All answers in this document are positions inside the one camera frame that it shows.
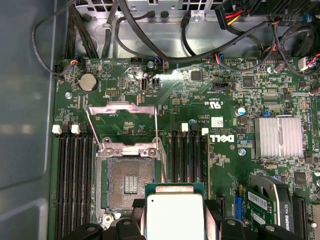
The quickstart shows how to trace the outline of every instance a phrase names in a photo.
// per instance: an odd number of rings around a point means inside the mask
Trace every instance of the metal bracket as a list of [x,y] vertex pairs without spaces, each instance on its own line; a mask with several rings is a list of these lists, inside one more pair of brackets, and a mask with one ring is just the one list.
[[101,142],[100,136],[98,135],[91,116],[97,114],[116,114],[118,111],[126,110],[131,114],[150,114],[154,115],[155,122],[155,137],[158,138],[158,122],[157,122],[157,109],[155,106],[137,106],[134,103],[128,101],[114,101],[108,103],[106,106],[89,106],[86,109],[86,115],[88,117],[90,126],[93,130],[94,137],[99,145],[99,152],[105,149],[105,145]]

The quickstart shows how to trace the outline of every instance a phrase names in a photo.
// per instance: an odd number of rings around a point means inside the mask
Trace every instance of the screw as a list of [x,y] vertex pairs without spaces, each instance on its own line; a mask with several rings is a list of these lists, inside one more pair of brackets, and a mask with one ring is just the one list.
[[92,231],[96,230],[96,228],[94,226],[91,226],[91,227],[88,227],[86,230],[88,232],[92,232]]
[[114,153],[114,150],[113,150],[112,148],[109,148],[109,149],[106,150],[106,155],[107,155],[107,156],[110,156],[110,155],[112,155],[113,153]]
[[150,69],[153,69],[155,66],[154,62],[153,61],[148,61],[148,64],[147,64],[147,67],[150,68]]
[[150,149],[148,154],[150,157],[154,157],[156,155],[156,151],[154,149]]
[[244,156],[244,155],[246,155],[246,153],[247,153],[247,151],[246,151],[244,148],[239,148],[238,154],[239,154],[240,156]]
[[64,96],[65,96],[66,99],[71,99],[72,98],[72,93],[67,91]]
[[270,232],[274,232],[276,230],[273,226],[269,226],[269,225],[265,226],[264,228]]
[[194,20],[195,22],[199,22],[200,16],[199,16],[199,15],[194,15],[193,20]]
[[226,223],[232,226],[236,225],[236,222],[233,220],[228,220]]

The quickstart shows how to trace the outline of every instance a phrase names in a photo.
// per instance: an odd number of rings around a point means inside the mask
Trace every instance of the black cable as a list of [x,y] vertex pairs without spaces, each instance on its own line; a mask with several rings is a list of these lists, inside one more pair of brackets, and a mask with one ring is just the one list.
[[36,41],[36,31],[37,28],[43,24],[44,22],[58,16],[59,14],[63,13],[68,7],[70,7],[72,4],[75,3],[76,0],[71,0],[69,2],[67,2],[64,7],[62,7],[61,9],[55,11],[52,15],[42,19],[41,21],[39,21],[37,24],[34,25],[32,32],[31,32],[31,41],[32,41],[32,47],[33,47],[33,51],[35,53],[36,58],[38,59],[39,63],[42,65],[42,67],[47,70],[49,73],[56,75],[58,77],[65,75],[67,72],[69,72],[70,68],[72,67],[71,64],[69,64],[65,70],[63,72],[55,72],[52,71],[44,62],[44,60],[41,58],[40,53],[38,51],[38,47],[37,47],[37,41]]
[[181,20],[181,38],[182,38],[182,43],[183,46],[185,47],[185,49],[187,50],[187,52],[191,55],[191,56],[195,56],[195,52],[192,51],[191,47],[188,44],[187,41],[187,37],[186,37],[186,28],[190,22],[190,18],[191,18],[191,11],[187,11],[185,13],[185,15],[183,16],[182,20]]
[[[141,20],[141,19],[145,19],[145,18],[150,18],[151,15],[154,16],[154,12],[150,11],[150,12],[147,12],[145,15],[143,16],[139,16],[139,17],[135,17],[134,20]],[[122,47],[125,51],[139,57],[139,58],[143,58],[143,59],[151,59],[153,60],[154,59],[154,56],[148,56],[148,55],[144,55],[144,54],[141,54],[139,52],[136,52],[136,51],[133,51],[131,50],[130,48],[128,48],[126,45],[123,44],[123,42],[120,40],[119,38],[119,29],[120,29],[120,23],[122,21],[126,20],[126,18],[123,16],[123,17],[120,17],[116,23],[115,23],[115,28],[114,28],[114,35],[115,35],[115,39],[117,41],[117,43],[120,45],[120,47]]]
[[286,59],[286,56],[285,56],[285,54],[284,54],[284,52],[283,52],[284,50],[283,50],[282,45],[281,45],[281,43],[280,43],[280,41],[279,41],[279,38],[278,38],[277,27],[278,27],[278,26],[277,26],[276,24],[273,25],[273,36],[274,36],[274,39],[275,39],[275,43],[276,43],[276,45],[277,45],[277,50],[278,50],[278,52],[280,53],[281,57],[283,58],[283,61],[284,61],[285,65],[287,66],[287,68],[288,68],[291,72],[293,72],[293,74],[295,74],[295,75],[297,75],[297,76],[299,76],[299,77],[307,77],[307,76],[312,76],[312,75],[314,75],[314,74],[316,74],[316,73],[319,73],[319,72],[320,72],[320,64],[319,64],[319,66],[315,69],[315,71],[313,71],[313,72],[311,72],[311,73],[307,73],[307,74],[299,73],[299,72],[297,72],[295,69],[293,69],[293,67],[290,65],[290,63],[289,63],[288,60]]
[[[106,20],[107,24],[110,24],[110,25],[112,24],[112,22],[115,18],[117,9],[118,9],[118,1],[113,0],[113,4],[112,4],[111,10],[110,10],[108,19]],[[112,30],[106,29],[105,30],[105,38],[104,38],[104,46],[103,46],[102,54],[101,54],[102,59],[105,59],[108,56],[110,44],[111,44],[111,35],[112,35]]]
[[258,67],[260,67],[261,65],[265,64],[266,61],[269,59],[269,57],[271,56],[272,52],[273,52],[273,46],[275,45],[275,39],[273,38],[272,40],[272,44],[270,45],[270,49],[268,51],[268,53],[265,55],[265,57],[257,64],[254,65],[252,67],[246,68],[246,69],[237,69],[237,68],[231,68],[227,65],[225,65],[223,62],[220,62],[220,66],[223,67],[224,69],[230,70],[232,72],[240,72],[240,73],[245,73],[245,72],[250,72],[254,69],[257,69]]
[[[237,35],[237,36],[240,36],[241,34],[244,33],[244,31],[241,31],[240,29],[238,29],[232,25],[228,26],[227,30],[229,33]],[[264,49],[265,49],[264,45],[262,44],[262,42],[260,41],[259,38],[257,38],[255,35],[251,35],[251,34],[249,36],[247,36],[247,38],[254,41],[260,51],[262,51],[262,52],[264,51]]]
[[118,1],[119,6],[122,10],[123,15],[125,16],[125,19],[128,21],[129,25],[131,26],[132,30],[134,31],[134,33],[138,36],[139,39],[141,39],[152,51],[154,51],[160,58],[171,62],[171,63],[188,63],[190,61],[195,61],[198,59],[203,59],[203,58],[208,58],[208,57],[212,57],[213,54],[217,54],[220,53],[221,51],[229,48],[230,46],[234,45],[235,43],[239,42],[240,40],[242,40],[243,38],[247,37],[250,34],[253,34],[261,29],[264,29],[266,27],[269,26],[269,23],[264,21],[254,27],[252,27],[251,29],[249,29],[248,31],[245,31],[243,34],[241,34],[240,36],[235,37],[234,39],[232,39],[231,41],[225,43],[224,45],[215,48],[211,51],[207,51],[204,52],[202,54],[199,55],[195,55],[195,56],[188,56],[188,57],[170,57],[170,56],[166,56],[161,50],[159,50],[157,48],[157,46],[155,46],[150,39],[145,35],[145,33],[141,30],[141,28],[139,27],[139,25],[137,24],[137,22],[134,20],[128,5],[127,5],[127,1],[126,0],[119,0]]
[[70,10],[70,13],[71,13],[71,15],[73,17],[75,26],[78,29],[79,35],[82,34],[82,36],[85,39],[85,41],[84,41],[84,39],[81,37],[82,42],[83,42],[83,46],[85,45],[84,42],[87,42],[88,45],[89,45],[90,52],[91,52],[91,55],[92,55],[92,57],[89,57],[89,58],[98,59],[99,56],[98,56],[96,47],[94,45],[94,42],[92,41],[92,38],[91,38],[90,34],[88,33],[88,31],[86,29],[86,26],[84,25],[84,22],[81,19],[80,13],[76,9],[76,6],[75,5],[71,5],[69,7],[69,10]]

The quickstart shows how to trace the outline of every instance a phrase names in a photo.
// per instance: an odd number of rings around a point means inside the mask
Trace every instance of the silver heatsink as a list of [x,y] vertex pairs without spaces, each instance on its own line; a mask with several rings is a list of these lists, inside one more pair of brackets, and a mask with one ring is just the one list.
[[258,157],[302,157],[299,117],[256,118],[255,154]]

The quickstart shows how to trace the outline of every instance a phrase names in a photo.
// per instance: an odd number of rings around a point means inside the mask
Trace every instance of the integrated circuit chip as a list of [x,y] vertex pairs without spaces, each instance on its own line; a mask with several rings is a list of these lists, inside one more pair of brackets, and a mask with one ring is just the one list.
[[244,76],[242,78],[242,84],[244,88],[253,88],[254,87],[254,77],[253,76]]
[[201,71],[192,71],[191,72],[191,81],[201,81]]
[[297,185],[307,184],[306,173],[305,172],[295,172],[294,173],[294,183]]

